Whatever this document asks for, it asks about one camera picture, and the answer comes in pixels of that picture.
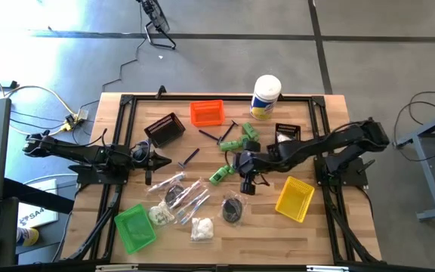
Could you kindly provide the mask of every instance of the wooden table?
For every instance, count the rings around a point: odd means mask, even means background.
[[[119,109],[120,93],[103,93],[97,111],[91,140],[98,138],[107,128],[105,140],[110,143]],[[331,129],[349,122],[344,96],[326,95],[326,109]],[[222,135],[231,119],[244,124],[250,122],[260,133],[262,150],[274,141],[276,122],[301,126],[301,139],[312,138],[308,107],[299,102],[279,102],[268,121],[258,121],[249,114],[249,103],[224,101],[226,120],[222,126],[205,127],[213,135]],[[218,187],[211,185],[208,178],[224,166],[224,153],[219,151],[216,142],[198,132],[190,123],[189,101],[140,101],[134,121],[132,143],[146,139],[143,129],[163,116],[174,112],[186,127],[184,135],[156,152],[172,159],[172,164],[156,171],[153,183],[164,181],[181,171],[177,162],[183,162],[197,147],[200,152],[187,165],[185,185],[190,185],[200,177],[206,180],[211,198],[199,210],[199,217],[214,218],[214,239],[210,243],[190,242],[190,225],[168,226],[156,230],[157,240],[137,253],[128,255],[116,233],[112,263],[167,263],[167,264],[332,264],[329,232],[325,219],[322,192],[316,185],[312,158],[296,166],[288,173],[272,172],[267,175],[270,187],[257,186],[256,195],[248,196],[248,206],[240,227],[231,227],[218,218],[222,196],[228,190],[239,192],[241,178],[228,177]],[[234,128],[227,140],[237,139],[242,129]],[[304,223],[275,212],[275,204],[288,176],[298,178],[316,188]],[[124,187],[120,212],[139,203],[146,208],[157,205],[160,198],[146,196],[144,171],[131,172]],[[95,225],[102,186],[91,185],[83,190],[75,200],[72,219],[66,235],[62,257],[71,255],[82,244]],[[355,187],[344,187],[347,217],[351,229],[369,252],[380,259],[374,223],[369,203]],[[106,241],[106,226],[102,232],[100,251]],[[341,231],[337,231],[341,254],[344,254],[344,241]]]

